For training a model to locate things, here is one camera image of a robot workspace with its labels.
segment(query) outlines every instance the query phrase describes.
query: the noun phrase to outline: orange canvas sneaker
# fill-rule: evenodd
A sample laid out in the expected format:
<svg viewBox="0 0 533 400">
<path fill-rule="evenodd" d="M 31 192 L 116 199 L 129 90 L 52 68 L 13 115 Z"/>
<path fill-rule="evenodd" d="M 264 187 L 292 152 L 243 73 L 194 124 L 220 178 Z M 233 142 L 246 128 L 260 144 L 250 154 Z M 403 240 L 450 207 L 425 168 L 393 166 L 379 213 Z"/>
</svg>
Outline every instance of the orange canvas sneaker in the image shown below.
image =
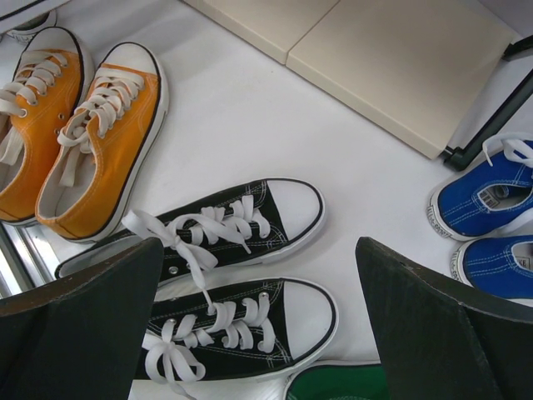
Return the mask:
<svg viewBox="0 0 533 400">
<path fill-rule="evenodd" d="M 27 45 L 0 89 L 0 220 L 34 222 L 41 186 L 59 153 L 57 135 L 87 94 L 94 64 L 68 30 L 49 27 Z"/>
<path fill-rule="evenodd" d="M 153 54 L 131 42 L 111 50 L 59 134 L 61 150 L 39 195 L 37 220 L 74 242 L 112 233 L 167 109 L 167 80 Z"/>
</svg>

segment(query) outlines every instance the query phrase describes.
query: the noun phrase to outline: blue slip-on shoe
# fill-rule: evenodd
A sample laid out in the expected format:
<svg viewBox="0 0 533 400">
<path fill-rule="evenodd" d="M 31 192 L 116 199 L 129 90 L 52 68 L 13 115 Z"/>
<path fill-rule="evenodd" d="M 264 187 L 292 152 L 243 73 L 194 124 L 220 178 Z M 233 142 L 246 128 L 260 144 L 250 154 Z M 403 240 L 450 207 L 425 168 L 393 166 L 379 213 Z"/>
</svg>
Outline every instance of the blue slip-on shoe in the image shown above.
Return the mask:
<svg viewBox="0 0 533 400">
<path fill-rule="evenodd" d="M 533 307 L 533 235 L 465 243 L 451 258 L 451 276 L 483 292 Z"/>
<path fill-rule="evenodd" d="M 503 151 L 489 156 L 494 145 Z M 486 160 L 440 185 L 427 217 L 444 238 L 508 235 L 533 220 L 533 133 L 505 133 L 483 143 Z"/>
</svg>

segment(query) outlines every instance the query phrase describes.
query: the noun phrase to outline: black metal bracket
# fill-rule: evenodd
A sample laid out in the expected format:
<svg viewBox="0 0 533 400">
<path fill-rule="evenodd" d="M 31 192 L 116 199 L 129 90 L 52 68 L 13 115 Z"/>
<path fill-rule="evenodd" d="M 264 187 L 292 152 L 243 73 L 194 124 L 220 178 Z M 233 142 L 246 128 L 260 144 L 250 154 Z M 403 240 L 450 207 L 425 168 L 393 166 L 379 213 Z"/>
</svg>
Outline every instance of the black metal bracket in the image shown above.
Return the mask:
<svg viewBox="0 0 533 400">
<path fill-rule="evenodd" d="M 533 53 L 533 36 L 526 37 L 509 45 L 503 55 L 503 60 L 512 61 Z M 533 69 L 520 82 L 511 95 L 501 104 L 479 132 L 468 142 L 465 148 L 446 147 L 441 157 L 444 164 L 456 171 L 467 168 L 474 158 L 481 152 L 483 142 L 496 135 L 506 123 L 518 112 L 522 105 L 533 95 Z"/>
</svg>

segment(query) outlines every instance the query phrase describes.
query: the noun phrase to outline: sneaker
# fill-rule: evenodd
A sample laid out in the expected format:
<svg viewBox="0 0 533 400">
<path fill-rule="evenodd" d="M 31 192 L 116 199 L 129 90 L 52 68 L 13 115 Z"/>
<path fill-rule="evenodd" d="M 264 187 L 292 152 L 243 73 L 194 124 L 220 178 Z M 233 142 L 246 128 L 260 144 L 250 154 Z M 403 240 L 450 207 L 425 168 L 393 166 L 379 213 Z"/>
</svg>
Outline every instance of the sneaker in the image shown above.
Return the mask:
<svg viewBox="0 0 533 400">
<path fill-rule="evenodd" d="M 377 362 L 315 362 L 293 375 L 284 400 L 389 400 L 385 371 Z"/>
<path fill-rule="evenodd" d="M 68 30 L 42 30 L 0 89 L 0 219 L 34 221 L 41 186 L 59 152 L 57 134 L 89 88 L 94 66 Z"/>
<path fill-rule="evenodd" d="M 192 273 L 205 287 L 202 270 L 273 263 L 310 242 L 325 222 L 324 200 L 309 183 L 262 179 L 235 186 L 153 217 L 132 211 L 122 231 L 60 264 L 56 278 L 105 260 L 143 238 L 165 246 L 161 283 Z"/>
<path fill-rule="evenodd" d="M 260 279 L 156 302 L 135 379 L 278 378 L 317 359 L 333 339 L 336 304 L 315 283 Z"/>
<path fill-rule="evenodd" d="M 451 259 L 451 276 L 493 296 L 533 307 L 533 235 L 465 243 Z"/>
<path fill-rule="evenodd" d="M 152 53 L 135 43 L 116 45 L 59 134 L 61 152 L 39 196 L 37 220 L 73 242 L 108 236 L 167 109 L 167 80 Z"/>
<path fill-rule="evenodd" d="M 31 21 L 19 25 L 7 31 L 6 34 L 22 44 L 28 44 L 44 28 L 55 27 L 57 23 L 57 12 L 52 10 L 46 14 L 35 17 Z"/>
<path fill-rule="evenodd" d="M 489 156 L 495 144 L 503 151 Z M 533 219 L 533 133 L 507 133 L 483 143 L 477 163 L 432 195 L 427 217 L 444 238 L 506 235 Z"/>
</svg>

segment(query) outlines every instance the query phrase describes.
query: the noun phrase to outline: white shoelace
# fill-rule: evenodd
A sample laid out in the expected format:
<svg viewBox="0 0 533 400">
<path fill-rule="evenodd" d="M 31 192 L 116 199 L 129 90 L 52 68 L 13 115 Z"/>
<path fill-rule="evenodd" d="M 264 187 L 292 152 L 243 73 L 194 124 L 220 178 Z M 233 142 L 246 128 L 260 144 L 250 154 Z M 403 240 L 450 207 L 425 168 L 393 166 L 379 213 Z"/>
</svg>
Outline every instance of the white shoelace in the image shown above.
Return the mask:
<svg viewBox="0 0 533 400">
<path fill-rule="evenodd" d="M 246 240 L 252 237 L 251 222 L 259 225 L 261 238 L 270 235 L 270 223 L 253 207 L 253 196 L 243 196 L 241 200 L 230 204 L 230 208 L 233 214 L 225 217 L 224 208 L 205 207 L 200 214 L 181 215 L 167 226 L 146 212 L 132 210 L 122 219 L 122 224 L 143 239 L 159 238 L 163 246 L 176 250 L 188 262 L 195 284 L 207 294 L 202 270 L 211 271 L 218 264 L 218 260 L 208 250 L 200 247 L 204 235 L 209 244 L 215 244 L 218 238 L 223 238 L 228 242 L 240 244 L 248 253 L 251 251 Z M 176 230 L 183 229 L 188 221 L 196 223 L 189 229 L 192 235 L 191 244 L 183 242 L 176 233 Z"/>
<path fill-rule="evenodd" d="M 490 152 L 501 143 L 503 144 L 503 153 L 509 161 L 533 168 L 533 148 L 524 141 L 533 141 L 533 133 L 508 132 L 498 134 L 483 142 L 483 153 L 492 167 Z"/>
<path fill-rule="evenodd" d="M 72 187 L 80 155 L 94 153 L 87 125 L 96 118 L 97 135 L 104 138 L 106 132 L 113 128 L 115 121 L 122 119 L 124 113 L 130 109 L 132 101 L 137 99 L 139 91 L 144 88 L 144 79 L 133 72 L 100 67 L 94 78 L 95 88 L 91 97 L 76 108 L 74 116 L 57 137 L 59 144 L 70 148 L 59 181 L 60 186 Z"/>
<path fill-rule="evenodd" d="M 159 219 L 141 211 L 130 211 L 122 220 L 122 224 L 141 238 L 159 238 L 165 247 L 170 247 L 183 257 L 189 264 L 192 279 L 202 290 L 206 298 L 210 315 L 217 315 L 213 326 L 207 329 L 192 330 L 197 319 L 194 315 L 186 315 L 172 336 L 176 321 L 168 319 L 162 328 L 161 337 L 148 332 L 143 348 L 148 350 L 145 367 L 148 377 L 157 383 L 168 383 L 171 389 L 182 396 L 194 400 L 174 378 L 174 370 L 183 382 L 194 382 L 205 376 L 206 369 L 192 355 L 189 348 L 207 346 L 214 341 L 209 335 L 224 329 L 226 336 L 222 339 L 225 348 L 236 348 L 240 345 L 242 350 L 253 348 L 253 336 L 250 328 L 260 327 L 263 332 L 263 340 L 257 344 L 257 348 L 265 353 L 274 349 L 276 334 L 268 319 L 270 302 L 266 292 L 259 295 L 259 301 L 247 297 L 242 301 L 246 306 L 246 315 L 242 319 L 234 320 L 237 305 L 234 302 L 217 303 L 211 300 L 206 289 L 206 282 L 202 270 L 212 270 L 218 260 L 208 250 L 200 247 L 204 235 L 209 244 L 214 244 L 219 238 L 228 242 L 242 245 L 248 253 L 250 249 L 246 240 L 252 237 L 251 222 L 259 226 L 259 235 L 266 238 L 270 235 L 270 223 L 261 215 L 258 209 L 253 207 L 253 196 L 243 196 L 230 204 L 232 215 L 225 216 L 225 210 L 221 207 L 205 207 L 200 214 L 186 214 L 177 217 L 165 226 Z M 192 244 L 185 243 L 177 234 L 178 229 L 183 229 L 188 221 L 196 224 L 189 228 Z M 174 341 L 180 341 L 185 346 L 176 345 Z M 157 363 L 162 357 L 165 376 L 157 370 Z"/>
<path fill-rule="evenodd" d="M 215 302 L 212 307 L 216 310 L 217 319 L 207 329 L 193 331 L 192 328 L 197 316 L 188 314 L 180 322 L 176 334 L 173 334 L 174 327 L 177 324 L 174 319 L 165 321 L 161 337 L 151 332 L 146 333 L 142 341 L 142 347 L 148 350 L 145 359 L 148 377 L 156 383 L 168 383 L 173 392 L 195 400 L 177 383 L 174 371 L 183 382 L 195 382 L 203 379 L 206 374 L 206 368 L 198 362 L 189 348 L 213 344 L 214 341 L 210 333 L 216 333 L 222 329 L 226 330 L 227 334 L 222 339 L 225 348 L 236 348 L 240 345 L 241 350 L 246 350 L 253 348 L 254 345 L 250 328 L 260 327 L 263 333 L 263 340 L 257 344 L 257 348 L 264 353 L 271 353 L 276 343 L 276 334 L 268 319 L 270 310 L 268 293 L 261 293 L 258 302 L 246 297 L 242 300 L 242 304 L 247 308 L 245 317 L 242 319 L 234 320 L 237 309 L 237 305 L 234 302 L 225 302 L 223 304 Z M 174 341 L 183 342 L 185 346 L 177 345 Z M 162 358 L 164 376 L 157 369 L 157 363 L 160 358 Z"/>
<path fill-rule="evenodd" d="M 50 58 L 55 58 L 57 65 Z M 12 82 L 0 89 L 0 128 L 10 116 L 26 117 L 27 109 L 21 108 L 17 102 L 17 95 L 26 99 L 30 106 L 38 105 L 35 92 L 46 96 L 47 88 L 55 84 L 55 78 L 61 77 L 61 68 L 68 67 L 67 59 L 60 53 L 44 51 L 27 51 L 21 56 L 17 75 Z M 0 143 L 0 163 L 14 165 L 24 147 L 24 141 L 15 127 L 11 127 L 6 137 Z"/>
</svg>

